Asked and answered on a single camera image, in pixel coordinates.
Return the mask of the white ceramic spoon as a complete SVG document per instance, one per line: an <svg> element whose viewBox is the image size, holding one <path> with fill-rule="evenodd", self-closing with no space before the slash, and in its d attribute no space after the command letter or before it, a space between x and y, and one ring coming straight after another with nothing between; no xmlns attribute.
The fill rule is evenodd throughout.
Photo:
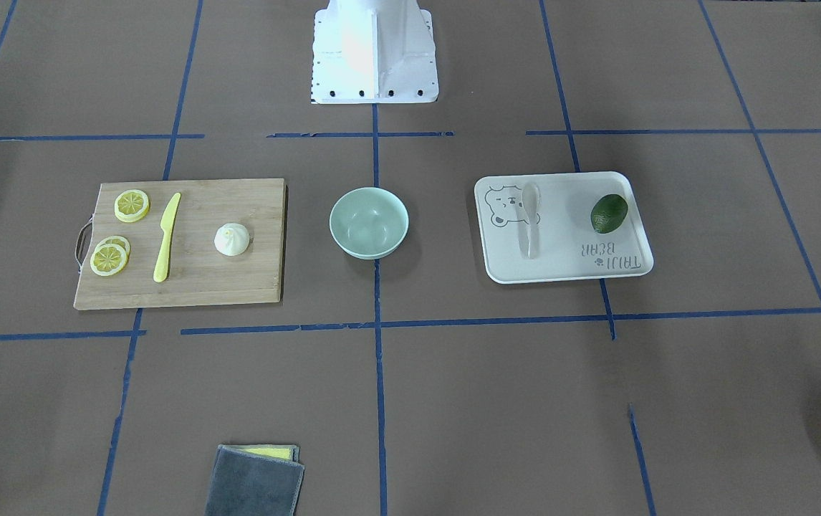
<svg viewBox="0 0 821 516"><path fill-rule="evenodd" d="M534 182L522 186L522 209L527 224L527 258L534 260L539 252L539 190Z"/></svg>

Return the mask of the light green bowl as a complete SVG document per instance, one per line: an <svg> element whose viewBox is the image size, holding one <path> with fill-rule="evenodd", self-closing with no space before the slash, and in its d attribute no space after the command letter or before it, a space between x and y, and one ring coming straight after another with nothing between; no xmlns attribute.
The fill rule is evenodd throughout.
<svg viewBox="0 0 821 516"><path fill-rule="evenodd" d="M346 254L360 260L378 260L402 244L410 216L394 193L363 187L341 196L329 215L333 241Z"/></svg>

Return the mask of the white bear tray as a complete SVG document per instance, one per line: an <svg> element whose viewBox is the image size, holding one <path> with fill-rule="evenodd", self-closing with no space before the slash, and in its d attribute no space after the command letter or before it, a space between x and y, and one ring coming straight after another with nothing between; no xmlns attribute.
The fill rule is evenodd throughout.
<svg viewBox="0 0 821 516"><path fill-rule="evenodd" d="M539 252L527 258L522 186L539 190ZM629 212L617 231L592 229L600 197L624 197ZM654 258L630 181L618 172L486 176L476 181L479 233L486 274L503 285L642 277Z"/></svg>

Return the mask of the green avocado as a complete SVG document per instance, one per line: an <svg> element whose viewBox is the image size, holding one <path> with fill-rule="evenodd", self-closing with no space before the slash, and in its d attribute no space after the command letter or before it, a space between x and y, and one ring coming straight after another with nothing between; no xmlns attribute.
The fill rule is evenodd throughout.
<svg viewBox="0 0 821 516"><path fill-rule="evenodd" d="M592 229L600 234L617 231L629 213L629 204L623 196L611 193L600 197L590 210Z"/></svg>

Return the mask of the bamboo cutting board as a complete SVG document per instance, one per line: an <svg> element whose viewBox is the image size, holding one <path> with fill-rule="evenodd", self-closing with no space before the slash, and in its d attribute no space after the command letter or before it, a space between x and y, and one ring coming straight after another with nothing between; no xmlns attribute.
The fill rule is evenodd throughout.
<svg viewBox="0 0 821 516"><path fill-rule="evenodd" d="M149 195L144 219L123 223L113 203L119 193L140 189ZM181 192L173 231L171 265L163 283L153 281L168 200ZM131 242L126 268L112 277L93 274L83 262L77 281L77 310L110 308L223 306L278 302L282 298L287 185L282 178L103 183L92 218L87 258L96 244L113 236ZM213 238L220 226L249 229L248 249L224 256Z"/></svg>

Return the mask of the yellow sponge cloth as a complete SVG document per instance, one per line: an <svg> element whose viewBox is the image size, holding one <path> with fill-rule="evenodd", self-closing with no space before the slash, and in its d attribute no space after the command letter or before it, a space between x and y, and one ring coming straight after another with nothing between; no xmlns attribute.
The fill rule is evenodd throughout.
<svg viewBox="0 0 821 516"><path fill-rule="evenodd" d="M260 455L261 457L269 457L290 462L299 461L299 447L296 445L251 444L236 445L236 448L244 453Z"/></svg>

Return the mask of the yellow plastic knife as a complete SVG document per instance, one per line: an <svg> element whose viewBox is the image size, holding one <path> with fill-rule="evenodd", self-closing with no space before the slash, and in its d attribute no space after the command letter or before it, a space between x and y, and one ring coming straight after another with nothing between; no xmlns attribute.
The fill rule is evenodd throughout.
<svg viewBox="0 0 821 516"><path fill-rule="evenodd" d="M166 281L169 270L171 270L173 231L181 197L181 192L173 193L171 199L168 200L167 206L165 206L160 219L159 226L162 231L162 236L153 271L153 281L155 283L163 283Z"/></svg>

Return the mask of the grey folded cloth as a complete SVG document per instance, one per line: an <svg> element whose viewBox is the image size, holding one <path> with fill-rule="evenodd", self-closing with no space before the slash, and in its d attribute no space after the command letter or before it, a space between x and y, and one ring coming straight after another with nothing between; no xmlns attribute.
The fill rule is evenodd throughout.
<svg viewBox="0 0 821 516"><path fill-rule="evenodd" d="M304 466L218 446L205 515L294 515Z"/></svg>

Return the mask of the lemon slice top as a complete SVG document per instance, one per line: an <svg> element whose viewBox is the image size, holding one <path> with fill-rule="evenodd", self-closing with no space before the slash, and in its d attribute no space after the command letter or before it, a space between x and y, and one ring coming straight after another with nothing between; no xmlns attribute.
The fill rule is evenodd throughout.
<svg viewBox="0 0 821 516"><path fill-rule="evenodd" d="M144 219L149 210L149 195L140 189L128 189L119 193L113 203L115 218L127 224Z"/></svg>

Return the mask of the lemon slice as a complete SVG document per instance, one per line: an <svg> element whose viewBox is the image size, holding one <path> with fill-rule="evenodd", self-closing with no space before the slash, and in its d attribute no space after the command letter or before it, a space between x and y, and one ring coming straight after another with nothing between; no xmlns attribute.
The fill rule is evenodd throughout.
<svg viewBox="0 0 821 516"><path fill-rule="evenodd" d="M100 241L99 244L97 244L94 249L95 249L95 251L98 251L99 248L102 248L105 245L116 245L119 248L122 248L123 251L125 251L125 253L128 256L131 254L131 242L129 241L129 239L127 239L123 236L113 235L113 236L107 237L107 238L103 239L102 241Z"/></svg>
<svg viewBox="0 0 821 516"><path fill-rule="evenodd" d="M112 277L126 268L128 252L118 244L103 244L94 249L90 258L90 269L99 277Z"/></svg>
<svg viewBox="0 0 821 516"><path fill-rule="evenodd" d="M127 224L144 219L149 210L149 195L140 189L128 189L119 193L113 203L115 218Z"/></svg>

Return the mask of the lemon slice behind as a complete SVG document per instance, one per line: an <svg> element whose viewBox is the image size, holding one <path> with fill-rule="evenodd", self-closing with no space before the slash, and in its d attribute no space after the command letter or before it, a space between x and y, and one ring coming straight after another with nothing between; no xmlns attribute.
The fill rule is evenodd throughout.
<svg viewBox="0 0 821 516"><path fill-rule="evenodd" d="M99 244L97 244L94 249L95 249L95 251L98 251L99 248L102 248L105 245L116 245L119 248L122 248L123 251L125 251L125 253L128 256L131 254L131 242L129 241L129 239L127 239L123 236L113 235L113 236L107 237L107 238L103 239L102 241L100 241Z"/></svg>

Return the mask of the lemon slice front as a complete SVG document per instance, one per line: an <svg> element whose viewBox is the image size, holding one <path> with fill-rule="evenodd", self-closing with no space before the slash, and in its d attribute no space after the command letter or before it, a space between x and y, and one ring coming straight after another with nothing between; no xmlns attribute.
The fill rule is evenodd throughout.
<svg viewBox="0 0 821 516"><path fill-rule="evenodd" d="M90 269L99 277L112 277L126 268L128 252L118 244L103 244L94 249L90 258Z"/></svg>

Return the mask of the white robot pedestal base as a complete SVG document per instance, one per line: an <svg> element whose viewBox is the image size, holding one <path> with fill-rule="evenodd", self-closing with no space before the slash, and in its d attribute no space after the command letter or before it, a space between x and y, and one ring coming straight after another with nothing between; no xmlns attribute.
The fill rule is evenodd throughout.
<svg viewBox="0 0 821 516"><path fill-rule="evenodd" d="M433 17L418 2L330 1L313 29L313 104L437 101Z"/></svg>

